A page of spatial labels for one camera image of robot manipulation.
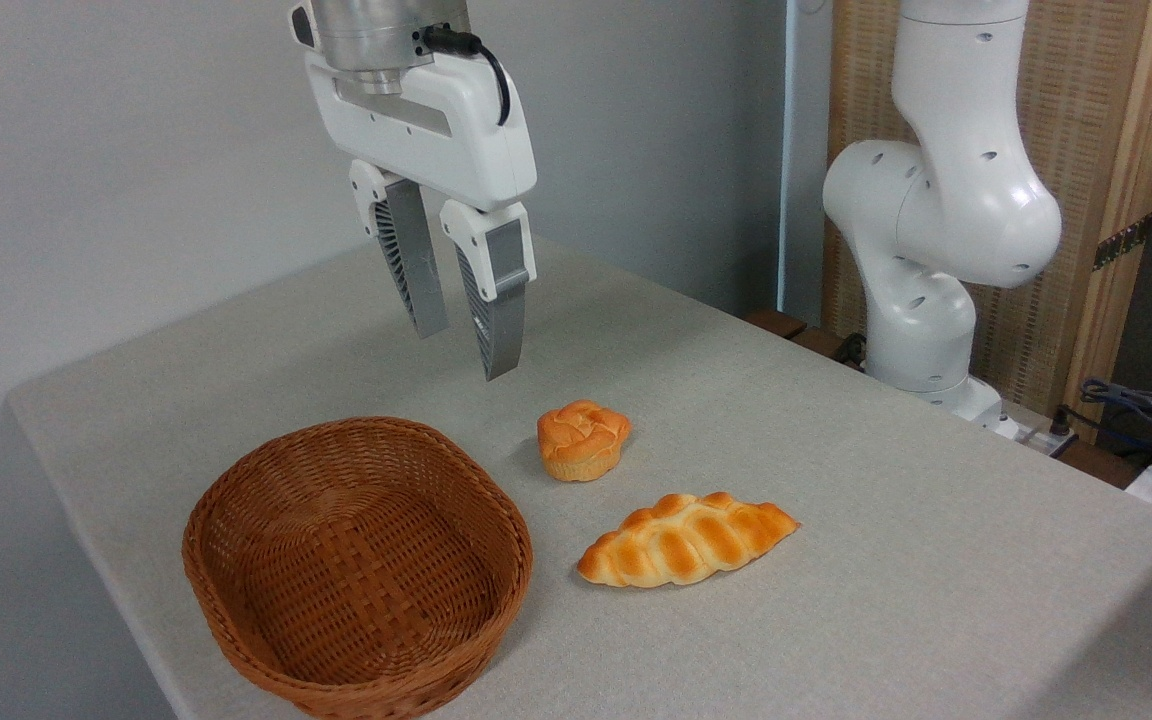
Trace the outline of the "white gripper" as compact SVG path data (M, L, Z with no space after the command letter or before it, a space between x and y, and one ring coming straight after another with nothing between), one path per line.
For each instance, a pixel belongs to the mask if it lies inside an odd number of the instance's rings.
M529 215L515 202L538 179L520 101L499 126L497 77L482 59L438 54L403 74L401 94L366 94L321 55L303 58L326 132L362 159L349 169L358 214L417 334L449 325L420 183L456 199L444 202L439 218L457 247L485 378L511 372L536 278Z

